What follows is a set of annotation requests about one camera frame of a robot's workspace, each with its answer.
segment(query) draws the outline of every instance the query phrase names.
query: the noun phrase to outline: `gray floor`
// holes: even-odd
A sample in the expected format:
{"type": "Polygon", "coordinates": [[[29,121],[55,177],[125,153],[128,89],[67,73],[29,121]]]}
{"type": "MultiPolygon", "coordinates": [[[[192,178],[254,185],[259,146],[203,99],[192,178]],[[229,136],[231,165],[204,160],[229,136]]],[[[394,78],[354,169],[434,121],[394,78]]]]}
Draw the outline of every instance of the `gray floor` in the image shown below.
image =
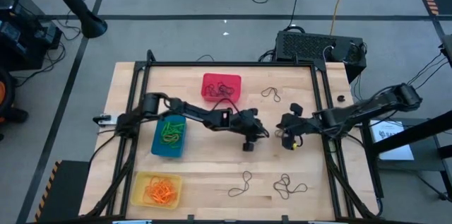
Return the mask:
{"type": "MultiPolygon", "coordinates": [[[[45,13],[65,14],[61,0],[33,0],[45,13]]],[[[202,15],[281,14],[292,12],[294,0],[102,0],[103,15],[202,15]]],[[[93,7],[95,0],[87,0],[93,7]]],[[[296,14],[331,15],[335,0],[298,0],[296,14]]],[[[425,16],[422,0],[342,0],[340,15],[425,16]]],[[[102,37],[89,40],[69,102],[59,127],[45,175],[42,178],[28,220],[32,220],[47,174],[57,160],[88,160],[93,153],[97,127],[91,118],[103,111],[114,63],[145,59],[152,49],[160,61],[193,61],[210,54],[218,61],[256,61],[274,46],[278,30],[286,20],[109,20],[102,37]]],[[[328,34],[328,20],[294,22],[307,32],[328,34]]],[[[441,22],[452,33],[452,22],[441,22]]],[[[336,35],[363,37],[369,45],[368,66],[362,74],[362,94],[369,97],[378,89],[412,78],[438,54],[439,38],[429,21],[352,21],[335,24],[336,35]]],[[[55,70],[36,76],[18,89],[17,106],[30,113],[19,125],[1,127],[6,138],[0,142],[0,221],[14,223],[49,133],[64,86],[78,51],[81,37],[64,42],[67,57],[55,70]]],[[[452,72],[444,67],[423,86],[424,98],[416,112],[399,117],[434,117],[450,109],[452,72]]],[[[439,135],[442,145],[451,136],[439,135]]],[[[439,174],[423,173],[432,184],[444,189],[439,174]]],[[[420,223],[446,223],[452,205],[437,200],[419,180],[400,172],[383,172],[383,217],[420,223]]]]}

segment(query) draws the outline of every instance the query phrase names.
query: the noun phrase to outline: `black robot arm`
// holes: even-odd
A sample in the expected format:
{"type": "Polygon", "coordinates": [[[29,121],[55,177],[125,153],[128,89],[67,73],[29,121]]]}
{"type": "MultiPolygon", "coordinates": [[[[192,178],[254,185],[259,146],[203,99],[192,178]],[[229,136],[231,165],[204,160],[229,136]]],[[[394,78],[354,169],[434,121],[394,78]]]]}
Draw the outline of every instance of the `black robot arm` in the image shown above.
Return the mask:
{"type": "Polygon", "coordinates": [[[386,87],[371,98],[348,107],[334,107],[314,112],[312,118],[302,118],[302,108],[292,104],[293,114],[284,114],[277,128],[283,130],[282,146],[296,148],[295,136],[325,134],[331,138],[344,137],[354,125],[390,111],[409,112],[419,108],[422,98],[412,86],[404,83],[386,87]]]}
{"type": "Polygon", "coordinates": [[[179,98],[169,98],[164,93],[148,93],[132,112],[121,114],[117,120],[116,134],[125,137],[135,136],[137,123],[156,121],[173,114],[200,122],[212,131],[231,131],[244,135],[246,142],[243,145],[243,151],[252,151],[254,149],[253,142],[259,138],[268,137],[268,132],[263,127],[261,120],[254,117],[258,114],[256,108],[237,110],[235,114],[230,108],[205,110],[183,102],[179,98]],[[161,100],[167,110],[158,113],[161,100]]]}

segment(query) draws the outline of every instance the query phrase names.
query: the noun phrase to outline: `red bin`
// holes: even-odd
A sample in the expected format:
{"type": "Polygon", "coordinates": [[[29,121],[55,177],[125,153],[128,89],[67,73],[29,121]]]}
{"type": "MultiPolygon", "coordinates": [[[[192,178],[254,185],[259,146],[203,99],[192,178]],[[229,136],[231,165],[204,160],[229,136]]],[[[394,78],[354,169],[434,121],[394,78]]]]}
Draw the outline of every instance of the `red bin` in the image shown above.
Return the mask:
{"type": "Polygon", "coordinates": [[[205,73],[201,95],[204,100],[218,102],[223,98],[229,98],[236,102],[242,91],[242,78],[238,75],[205,73]]]}

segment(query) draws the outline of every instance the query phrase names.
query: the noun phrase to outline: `blue plastic container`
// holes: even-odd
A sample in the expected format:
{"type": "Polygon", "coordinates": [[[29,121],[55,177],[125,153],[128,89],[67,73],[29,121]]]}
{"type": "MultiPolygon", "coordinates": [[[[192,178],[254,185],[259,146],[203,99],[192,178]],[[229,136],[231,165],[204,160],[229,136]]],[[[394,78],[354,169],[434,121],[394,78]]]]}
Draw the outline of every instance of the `blue plastic container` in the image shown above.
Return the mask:
{"type": "Polygon", "coordinates": [[[162,157],[169,158],[180,158],[182,156],[182,152],[184,151],[184,142],[185,142],[185,132],[186,132],[186,118],[180,115],[171,115],[165,117],[165,120],[159,120],[157,123],[157,128],[155,128],[154,133],[154,141],[153,146],[150,149],[150,152],[153,155],[158,155],[162,157]],[[184,128],[182,130],[181,138],[174,145],[167,145],[160,143],[160,139],[162,137],[162,130],[165,127],[165,123],[167,122],[183,122],[184,128]]]}

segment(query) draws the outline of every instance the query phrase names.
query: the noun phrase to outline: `yellow plastic container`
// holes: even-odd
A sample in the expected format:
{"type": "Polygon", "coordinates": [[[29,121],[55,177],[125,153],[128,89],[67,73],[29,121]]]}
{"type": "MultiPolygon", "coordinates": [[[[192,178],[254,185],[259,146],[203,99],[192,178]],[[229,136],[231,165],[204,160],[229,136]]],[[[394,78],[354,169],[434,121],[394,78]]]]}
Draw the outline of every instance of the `yellow plastic container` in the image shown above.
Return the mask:
{"type": "Polygon", "coordinates": [[[165,173],[159,173],[159,172],[138,172],[136,174],[135,178],[135,184],[133,186],[133,192],[132,196],[130,198],[130,202],[134,206],[149,206],[149,207],[158,207],[158,208],[164,208],[164,209],[174,209],[179,204],[179,200],[181,197],[181,191],[182,191],[182,177],[179,175],[171,175],[171,174],[165,174],[165,173]],[[176,199],[168,206],[163,206],[155,202],[154,204],[150,204],[149,202],[154,202],[154,200],[147,195],[145,195],[145,189],[149,185],[150,180],[153,177],[158,178],[167,178],[169,179],[176,189],[176,199]]]}

